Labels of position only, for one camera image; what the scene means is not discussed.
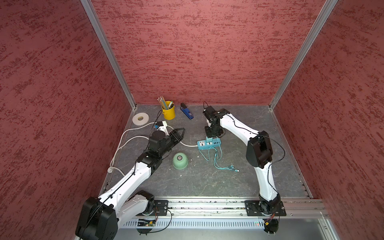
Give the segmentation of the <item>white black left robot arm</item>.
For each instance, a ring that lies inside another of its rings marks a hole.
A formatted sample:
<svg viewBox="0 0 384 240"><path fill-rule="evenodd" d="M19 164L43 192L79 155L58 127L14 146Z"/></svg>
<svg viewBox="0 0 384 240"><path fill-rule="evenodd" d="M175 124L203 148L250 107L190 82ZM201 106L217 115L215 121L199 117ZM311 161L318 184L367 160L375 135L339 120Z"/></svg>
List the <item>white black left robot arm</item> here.
<svg viewBox="0 0 384 240"><path fill-rule="evenodd" d="M81 210L75 234L81 240L112 240L124 222L139 214L150 215L154 210L154 196L137 188L161 165L164 154L180 143L185 128L166 134L152 133L148 149L134 167L117 184L97 198L88 198Z"/></svg>

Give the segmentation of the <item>left corner aluminium post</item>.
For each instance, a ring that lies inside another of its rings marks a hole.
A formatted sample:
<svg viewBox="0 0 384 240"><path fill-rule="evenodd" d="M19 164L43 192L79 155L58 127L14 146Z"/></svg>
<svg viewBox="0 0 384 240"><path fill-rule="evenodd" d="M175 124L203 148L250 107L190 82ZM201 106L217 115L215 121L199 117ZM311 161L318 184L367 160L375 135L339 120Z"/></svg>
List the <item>left corner aluminium post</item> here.
<svg viewBox="0 0 384 240"><path fill-rule="evenodd" d="M104 52L113 68L113 71L122 87L122 90L127 98L127 100L129 101L130 103L130 106L133 110L136 110L137 108L137 103L136 101L134 100L134 97L130 91L130 88L127 84L127 81L124 77L124 74L119 66L119 63L116 59L116 56L113 52L113 49L108 41L108 38L105 34L105 31L103 30L103 27L100 23L100 20L97 16L97 13L96 13L96 10L92 4L92 1L90 0L81 0L81 4L88 16L88 19L90 20L91 22L91 25L104 49Z"/></svg>

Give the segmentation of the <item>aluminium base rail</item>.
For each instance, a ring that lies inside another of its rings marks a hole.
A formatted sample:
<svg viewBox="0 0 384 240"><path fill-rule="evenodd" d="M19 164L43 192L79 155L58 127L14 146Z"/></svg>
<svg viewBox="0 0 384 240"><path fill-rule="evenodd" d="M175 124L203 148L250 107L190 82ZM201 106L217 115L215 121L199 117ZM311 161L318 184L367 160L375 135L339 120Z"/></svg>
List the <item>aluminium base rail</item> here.
<svg viewBox="0 0 384 240"><path fill-rule="evenodd" d="M284 219L314 220L327 240L339 239L322 200L283 198L270 215L259 201L235 197L158 197L140 193L118 208L111 199L90 198L81 211L76 235L82 240L112 240L120 229L261 230L277 232Z"/></svg>

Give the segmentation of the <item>colored pencils bundle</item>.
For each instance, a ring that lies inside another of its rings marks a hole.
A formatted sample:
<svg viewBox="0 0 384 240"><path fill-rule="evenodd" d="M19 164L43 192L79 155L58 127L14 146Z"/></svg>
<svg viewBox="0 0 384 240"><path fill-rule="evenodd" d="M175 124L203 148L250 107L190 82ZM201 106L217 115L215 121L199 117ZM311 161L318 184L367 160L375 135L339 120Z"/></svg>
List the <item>colored pencils bundle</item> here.
<svg viewBox="0 0 384 240"><path fill-rule="evenodd" d="M161 104L162 108L164 110L169 110L169 104L167 104L167 102L165 101L165 99L163 97L159 97L158 98L158 102Z"/></svg>

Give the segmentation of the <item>corner aluminium post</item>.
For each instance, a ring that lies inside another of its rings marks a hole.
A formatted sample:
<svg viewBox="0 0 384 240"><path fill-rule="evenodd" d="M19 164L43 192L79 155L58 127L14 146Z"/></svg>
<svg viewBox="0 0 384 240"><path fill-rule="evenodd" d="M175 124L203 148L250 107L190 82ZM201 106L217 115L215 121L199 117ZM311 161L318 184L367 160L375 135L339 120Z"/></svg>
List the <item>corner aluminium post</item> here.
<svg viewBox="0 0 384 240"><path fill-rule="evenodd" d="M274 110L274 108L278 104L280 98L283 96L283 93L285 92L289 83L293 79L299 66L301 65L302 61L306 57L308 51L310 50L311 46L315 42L317 36L319 35L320 31L322 30L324 24L326 23L327 19L329 18L330 14L332 13L332 11L333 11L333 9L337 3L338 3L338 0L326 0L325 1L325 3L323 5L323 7L321 8L316 20L314 21L314 24L312 25L308 35L306 36L300 50L298 51L291 67L289 68L285 78L283 79L283 81L282 81L280 87L278 88L275 96L273 97L271 103L269 104L270 111Z"/></svg>
<svg viewBox="0 0 384 240"><path fill-rule="evenodd" d="M92 1L90 0L81 0L81 4L88 16L88 19L90 20L91 22L91 25L104 49L104 52L113 68L113 71L122 87L122 90L127 98L127 100L129 101L130 103L130 106L133 110L136 110L137 108L137 103L136 101L134 100L134 97L130 91L130 88L127 84L127 81L124 77L124 74L119 66L119 63L116 59L116 56L113 52L113 49L108 41L108 38L105 34L105 31L103 30L103 27L100 23L100 20L97 16L97 13L96 13L96 10L92 4Z"/></svg>

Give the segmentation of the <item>right corner aluminium post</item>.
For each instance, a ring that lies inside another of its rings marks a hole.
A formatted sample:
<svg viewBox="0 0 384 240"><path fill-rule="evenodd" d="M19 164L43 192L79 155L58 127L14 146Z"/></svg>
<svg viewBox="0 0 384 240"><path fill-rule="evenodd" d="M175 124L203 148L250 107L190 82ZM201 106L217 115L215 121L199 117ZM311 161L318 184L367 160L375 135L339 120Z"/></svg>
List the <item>right corner aluminium post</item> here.
<svg viewBox="0 0 384 240"><path fill-rule="evenodd" d="M324 24L326 23L327 19L329 18L330 14L332 13L332 11L333 11L333 9L337 3L338 3L338 0L326 0L325 1L325 3L323 5L323 7L321 8L316 20L314 21L314 24L312 25L308 35L306 36L300 50L298 51L291 67L289 68L285 78L283 79L283 81L282 81L280 87L278 88L275 96L273 97L271 103L269 104L270 111L274 110L274 108L278 104L280 98L283 96L283 93L285 92L289 83L293 79L299 66L301 65L302 61L306 57L308 51L310 50L311 46L315 42L317 36L319 35L320 31L322 30Z"/></svg>

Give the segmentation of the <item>teal power strip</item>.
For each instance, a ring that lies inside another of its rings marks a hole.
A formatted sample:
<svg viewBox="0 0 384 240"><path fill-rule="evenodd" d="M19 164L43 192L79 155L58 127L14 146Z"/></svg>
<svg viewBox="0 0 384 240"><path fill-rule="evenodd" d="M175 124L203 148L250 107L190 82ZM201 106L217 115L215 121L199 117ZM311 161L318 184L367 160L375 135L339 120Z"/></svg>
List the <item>teal power strip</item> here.
<svg viewBox="0 0 384 240"><path fill-rule="evenodd" d="M213 138L213 141L211 143L207 143L206 139L197 141L197 146L199 150L209 150L211 148L219 148L221 144L222 142L220 138Z"/></svg>

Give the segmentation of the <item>white tape roll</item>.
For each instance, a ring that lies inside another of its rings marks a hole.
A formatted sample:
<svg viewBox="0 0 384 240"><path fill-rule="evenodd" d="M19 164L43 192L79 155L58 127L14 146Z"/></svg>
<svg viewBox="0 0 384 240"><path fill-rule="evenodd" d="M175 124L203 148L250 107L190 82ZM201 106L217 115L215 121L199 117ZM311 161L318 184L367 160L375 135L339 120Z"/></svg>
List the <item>white tape roll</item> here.
<svg viewBox="0 0 384 240"><path fill-rule="evenodd" d="M149 115L147 113L138 113L133 116L132 122L136 126L143 126L149 122Z"/></svg>

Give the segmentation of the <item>blue black stapler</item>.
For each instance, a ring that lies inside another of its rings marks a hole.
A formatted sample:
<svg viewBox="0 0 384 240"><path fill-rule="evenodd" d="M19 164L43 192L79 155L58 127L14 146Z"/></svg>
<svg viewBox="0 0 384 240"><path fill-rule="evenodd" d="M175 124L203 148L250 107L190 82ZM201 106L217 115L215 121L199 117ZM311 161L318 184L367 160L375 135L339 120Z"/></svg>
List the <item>blue black stapler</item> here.
<svg viewBox="0 0 384 240"><path fill-rule="evenodd" d="M181 111L187 116L188 119L193 119L194 116L193 114L191 113L191 111L188 109L187 105L185 103L181 103L181 106L180 106L180 109Z"/></svg>

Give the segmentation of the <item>yellow pencil cup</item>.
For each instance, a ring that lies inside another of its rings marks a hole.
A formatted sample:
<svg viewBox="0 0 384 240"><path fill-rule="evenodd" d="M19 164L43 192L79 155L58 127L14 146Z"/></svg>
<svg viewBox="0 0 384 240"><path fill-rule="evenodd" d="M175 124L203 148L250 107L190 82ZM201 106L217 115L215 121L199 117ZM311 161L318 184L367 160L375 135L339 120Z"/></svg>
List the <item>yellow pencil cup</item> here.
<svg viewBox="0 0 384 240"><path fill-rule="evenodd" d="M175 105L172 101L165 101L166 108L162 108L162 114L165 120L173 120L176 117Z"/></svg>

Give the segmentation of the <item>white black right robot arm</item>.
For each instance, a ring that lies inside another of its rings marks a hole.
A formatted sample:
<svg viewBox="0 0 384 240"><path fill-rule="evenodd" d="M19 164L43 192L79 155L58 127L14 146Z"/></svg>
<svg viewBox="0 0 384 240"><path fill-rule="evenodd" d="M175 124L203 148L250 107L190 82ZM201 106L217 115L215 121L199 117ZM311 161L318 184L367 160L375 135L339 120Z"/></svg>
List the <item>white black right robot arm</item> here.
<svg viewBox="0 0 384 240"><path fill-rule="evenodd" d="M269 134L248 127L226 109L216 111L207 106L203 114L208 122L208 133L219 136L227 130L247 146L246 160L254 167L260 188L259 211L265 216L273 215L280 207L281 196L272 173L273 148Z"/></svg>

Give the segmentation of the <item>green meat grinder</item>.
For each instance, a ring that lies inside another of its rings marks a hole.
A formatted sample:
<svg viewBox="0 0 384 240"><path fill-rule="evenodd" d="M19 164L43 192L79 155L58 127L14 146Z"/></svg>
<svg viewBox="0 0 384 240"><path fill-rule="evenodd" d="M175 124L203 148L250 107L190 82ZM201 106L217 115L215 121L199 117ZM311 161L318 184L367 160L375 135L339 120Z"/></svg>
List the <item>green meat grinder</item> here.
<svg viewBox="0 0 384 240"><path fill-rule="evenodd" d="M176 153L173 157L173 166L176 170L183 170L189 164L189 159L184 153Z"/></svg>

